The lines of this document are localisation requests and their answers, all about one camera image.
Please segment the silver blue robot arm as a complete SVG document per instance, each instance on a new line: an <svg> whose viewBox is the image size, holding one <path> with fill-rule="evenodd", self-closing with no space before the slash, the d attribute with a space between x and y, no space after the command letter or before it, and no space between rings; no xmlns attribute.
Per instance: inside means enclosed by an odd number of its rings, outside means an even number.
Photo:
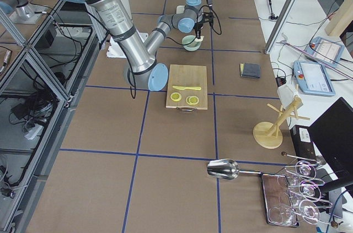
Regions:
<svg viewBox="0 0 353 233"><path fill-rule="evenodd" d="M96 9L104 27L110 31L113 40L121 47L128 64L124 69L125 80L132 88L162 90L168 81L168 68L156 60L156 51L172 29L183 33L200 30L205 21L201 0L186 0L184 11L179 14L163 15L157 27L146 41L142 41L132 18L121 0L64 0L86 3Z"/></svg>

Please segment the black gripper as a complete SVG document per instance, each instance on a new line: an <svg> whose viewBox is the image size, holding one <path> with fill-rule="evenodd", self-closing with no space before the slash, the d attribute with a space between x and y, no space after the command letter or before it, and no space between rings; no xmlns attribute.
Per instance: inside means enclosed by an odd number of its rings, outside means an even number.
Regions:
<svg viewBox="0 0 353 233"><path fill-rule="evenodd" d="M209 26L213 27L214 14L212 11L210 12L201 12L196 20L196 30L195 37L196 40L201 38L201 29L205 23L208 23Z"/></svg>

